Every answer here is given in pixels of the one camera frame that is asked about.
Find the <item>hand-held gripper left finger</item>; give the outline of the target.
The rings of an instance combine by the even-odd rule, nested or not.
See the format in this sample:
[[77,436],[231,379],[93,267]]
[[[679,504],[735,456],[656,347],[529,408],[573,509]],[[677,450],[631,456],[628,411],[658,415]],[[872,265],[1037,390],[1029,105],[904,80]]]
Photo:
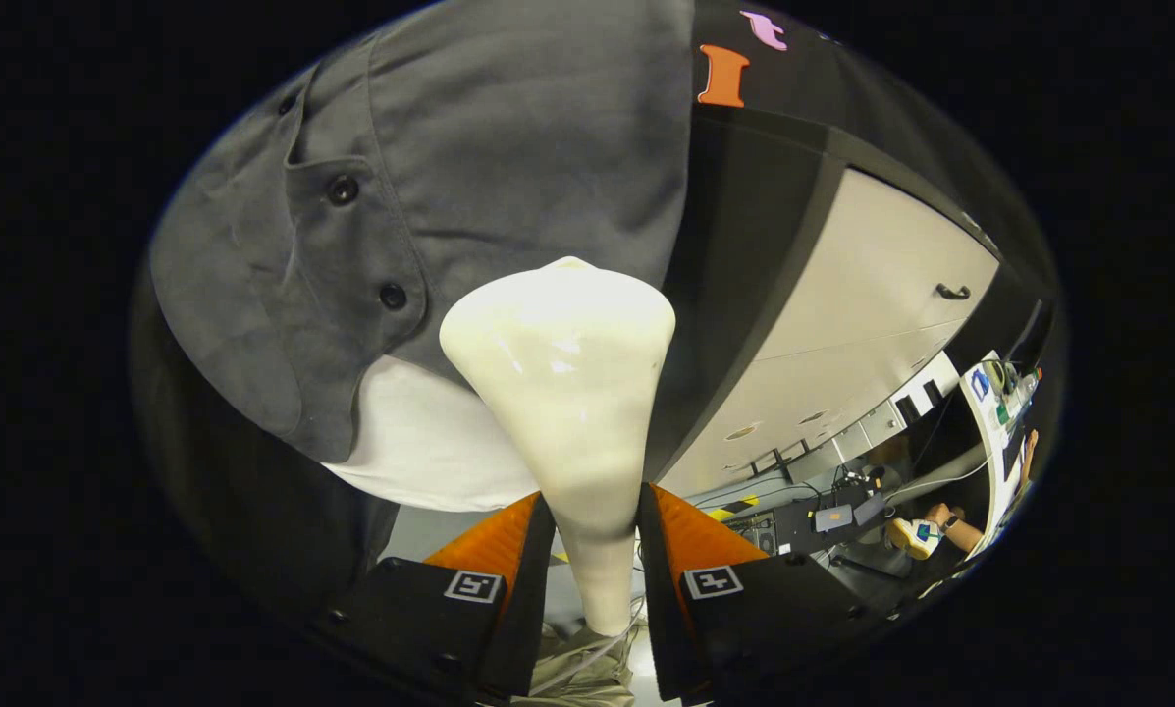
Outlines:
[[422,561],[387,558],[313,621],[324,648],[408,703],[528,695],[556,524],[538,493]]

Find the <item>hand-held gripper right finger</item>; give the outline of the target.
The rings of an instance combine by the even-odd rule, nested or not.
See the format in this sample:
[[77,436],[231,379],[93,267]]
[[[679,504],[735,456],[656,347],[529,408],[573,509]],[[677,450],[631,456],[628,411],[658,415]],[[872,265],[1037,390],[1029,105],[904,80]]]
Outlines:
[[653,483],[636,516],[665,701],[771,703],[864,652],[884,617],[808,556],[768,556]]

